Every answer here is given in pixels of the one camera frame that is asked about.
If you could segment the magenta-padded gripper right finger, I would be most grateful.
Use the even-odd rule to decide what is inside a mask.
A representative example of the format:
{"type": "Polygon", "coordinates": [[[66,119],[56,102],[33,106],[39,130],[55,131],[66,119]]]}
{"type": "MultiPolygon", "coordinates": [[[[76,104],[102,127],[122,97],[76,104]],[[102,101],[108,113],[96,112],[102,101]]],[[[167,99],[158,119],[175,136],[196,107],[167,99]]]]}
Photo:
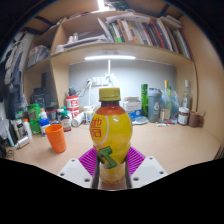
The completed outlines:
{"type": "Polygon", "coordinates": [[[128,189],[140,188],[157,181],[168,173],[153,157],[146,157],[130,147],[125,160],[125,178],[128,189]]]}

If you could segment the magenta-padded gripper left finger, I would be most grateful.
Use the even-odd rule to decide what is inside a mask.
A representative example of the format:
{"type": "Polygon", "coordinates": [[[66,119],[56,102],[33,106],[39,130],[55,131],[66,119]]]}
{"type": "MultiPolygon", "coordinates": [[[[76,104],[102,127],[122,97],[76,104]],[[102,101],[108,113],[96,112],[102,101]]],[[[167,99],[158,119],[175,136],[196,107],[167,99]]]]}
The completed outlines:
{"type": "Polygon", "coordinates": [[[99,185],[100,161],[91,148],[80,158],[70,159],[58,176],[83,188],[97,189],[99,185]]]}

